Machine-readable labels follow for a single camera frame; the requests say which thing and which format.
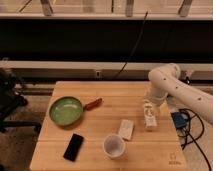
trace small white object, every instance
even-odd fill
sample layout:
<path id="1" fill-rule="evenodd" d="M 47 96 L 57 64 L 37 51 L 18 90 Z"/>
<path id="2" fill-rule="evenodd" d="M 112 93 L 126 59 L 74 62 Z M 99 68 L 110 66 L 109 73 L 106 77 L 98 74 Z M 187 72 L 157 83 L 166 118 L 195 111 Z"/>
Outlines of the small white object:
<path id="1" fill-rule="evenodd" d="M 144 104 L 144 121 L 147 131 L 154 131 L 157 129 L 157 120 L 151 103 Z"/>
<path id="2" fill-rule="evenodd" d="M 108 135 L 103 142 L 104 153 L 111 159 L 120 157 L 126 148 L 124 140 L 117 134 Z"/>
<path id="3" fill-rule="evenodd" d="M 134 128 L 134 122 L 127 120 L 127 119 L 123 119 L 121 121 L 121 125 L 118 131 L 118 135 L 120 135 L 123 139 L 125 140 L 131 140 L 132 137 L 132 131 Z"/>

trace metal bracket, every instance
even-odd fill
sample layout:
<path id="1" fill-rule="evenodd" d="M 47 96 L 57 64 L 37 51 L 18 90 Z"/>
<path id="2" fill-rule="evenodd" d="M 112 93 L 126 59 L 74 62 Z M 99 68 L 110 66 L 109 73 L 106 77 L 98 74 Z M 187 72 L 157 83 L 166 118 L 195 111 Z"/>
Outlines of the metal bracket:
<path id="1" fill-rule="evenodd" d="M 179 11 L 178 11 L 178 14 L 181 16 L 181 17 L 186 17 L 188 14 L 189 14 L 189 10 L 190 10 L 190 7 L 191 7 L 191 4 L 192 4 L 192 1 L 193 0 L 184 0 Z"/>
<path id="2" fill-rule="evenodd" d="M 127 17 L 132 17 L 133 7 L 134 7 L 134 0 L 126 0 L 126 16 Z"/>
<path id="3" fill-rule="evenodd" d="M 45 16 L 51 16 L 53 14 L 53 9 L 50 5 L 49 0 L 41 0 L 41 5 Z"/>

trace cable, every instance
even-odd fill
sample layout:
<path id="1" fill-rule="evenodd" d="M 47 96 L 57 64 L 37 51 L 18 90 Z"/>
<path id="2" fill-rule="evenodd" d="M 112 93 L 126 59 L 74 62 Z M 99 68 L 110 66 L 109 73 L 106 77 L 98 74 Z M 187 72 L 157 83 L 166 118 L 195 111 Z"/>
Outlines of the cable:
<path id="1" fill-rule="evenodd" d="M 202 119 L 200 118 L 200 116 L 199 116 L 197 113 L 195 113 L 193 110 L 187 109 L 187 108 L 180 109 L 179 111 L 180 111 L 180 113 L 183 113 L 183 114 L 188 113 L 188 111 L 190 111 L 190 112 L 192 112 L 192 113 L 194 114 L 194 116 L 190 117 L 190 120 L 189 120 L 189 122 L 188 122 L 188 123 L 189 123 L 189 126 L 190 126 L 189 129 L 188 129 L 188 132 L 190 132 L 190 129 L 191 129 L 191 120 L 192 120 L 193 118 L 195 118 L 195 117 L 197 117 L 197 118 L 199 119 L 199 121 L 200 121 L 200 123 L 201 123 L 201 132 L 200 132 L 200 134 L 195 138 L 195 140 L 200 139 L 200 138 L 203 136 L 204 132 L 205 132 L 205 126 L 204 126 L 204 123 L 203 123 Z M 193 143 L 193 141 L 187 142 L 186 145 L 189 145 L 189 144 L 191 144 L 191 143 Z"/>
<path id="2" fill-rule="evenodd" d="M 28 0 L 18 12 L 22 12 L 31 2 L 32 0 Z"/>
<path id="3" fill-rule="evenodd" d="M 183 109 L 179 109 L 179 112 L 182 115 L 185 116 L 184 119 L 187 122 L 187 125 L 186 125 L 185 128 L 179 129 L 182 132 L 183 135 L 178 135 L 178 136 L 181 137 L 181 138 L 184 138 L 184 143 L 181 144 L 182 149 L 184 150 L 187 145 L 189 145 L 191 143 L 195 143 L 195 145 L 197 146 L 197 148 L 199 149 L 199 151 L 203 155 L 203 157 L 204 157 L 204 159 L 205 159 L 205 161 L 208 165 L 209 171 L 211 171 L 212 169 L 211 169 L 211 165 L 209 163 L 209 160 L 206 157 L 203 150 L 201 149 L 201 147 L 199 146 L 199 144 L 197 143 L 197 140 L 202 137 L 202 135 L 204 134 L 204 131 L 205 131 L 205 127 L 204 127 L 204 123 L 203 123 L 202 119 L 200 118 L 200 116 L 197 113 L 195 113 L 191 109 L 183 108 Z M 202 127 L 200 134 L 196 138 L 194 138 L 190 133 L 190 131 L 191 131 L 191 120 L 194 119 L 195 117 L 197 117 L 199 119 L 199 121 L 201 123 L 201 127 Z"/>
<path id="4" fill-rule="evenodd" d="M 199 144 L 197 143 L 197 141 L 194 139 L 194 137 L 190 134 L 190 132 L 188 132 L 186 129 L 183 128 L 183 130 L 185 131 L 185 134 L 189 135 L 190 138 L 192 139 L 192 141 L 195 143 L 195 145 L 197 146 L 197 148 L 200 150 L 201 154 L 203 155 L 207 165 L 208 165 L 208 169 L 209 171 L 212 170 L 211 165 L 209 163 L 208 158 L 206 157 L 205 153 L 203 152 L 203 150 L 201 149 L 201 147 L 199 146 Z"/>
<path id="5" fill-rule="evenodd" d="M 143 19 L 143 24 L 142 24 L 142 27 L 141 27 L 141 30 L 140 30 L 140 33 L 138 35 L 138 38 L 137 38 L 137 41 L 130 53 L 130 56 L 127 58 L 125 64 L 123 65 L 123 67 L 120 69 L 120 71 L 118 71 L 117 74 L 115 74 L 112 79 L 116 79 L 120 74 L 121 72 L 123 72 L 124 68 L 126 67 L 126 65 L 128 64 L 128 62 L 131 60 L 131 58 L 133 57 L 133 55 L 135 54 L 135 51 L 136 49 L 138 48 L 138 45 L 141 41 L 141 38 L 143 37 L 143 34 L 144 34 L 144 25 L 145 25 L 145 22 L 146 22 L 146 19 L 147 19 L 147 16 L 148 16 L 148 11 L 146 12 L 145 16 L 144 16 L 144 19 Z"/>

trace black wall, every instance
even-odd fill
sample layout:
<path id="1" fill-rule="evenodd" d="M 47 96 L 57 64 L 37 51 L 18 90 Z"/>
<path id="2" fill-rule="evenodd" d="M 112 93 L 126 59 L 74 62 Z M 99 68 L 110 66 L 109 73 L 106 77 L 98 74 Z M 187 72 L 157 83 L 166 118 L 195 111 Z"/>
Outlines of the black wall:
<path id="1" fill-rule="evenodd" d="M 0 58 L 126 61 L 143 21 L 0 20 Z M 151 21 L 132 62 L 213 63 L 213 21 Z"/>

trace blue object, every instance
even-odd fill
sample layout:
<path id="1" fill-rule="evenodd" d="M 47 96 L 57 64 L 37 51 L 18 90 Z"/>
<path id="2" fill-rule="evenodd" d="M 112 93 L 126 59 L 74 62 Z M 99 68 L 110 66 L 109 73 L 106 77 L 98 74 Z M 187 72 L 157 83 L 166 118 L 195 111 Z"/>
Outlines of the blue object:
<path id="1" fill-rule="evenodd" d="M 171 113 L 171 116 L 176 129 L 182 129 L 186 127 L 187 125 L 186 120 L 184 119 L 184 117 L 181 115 L 180 112 Z"/>

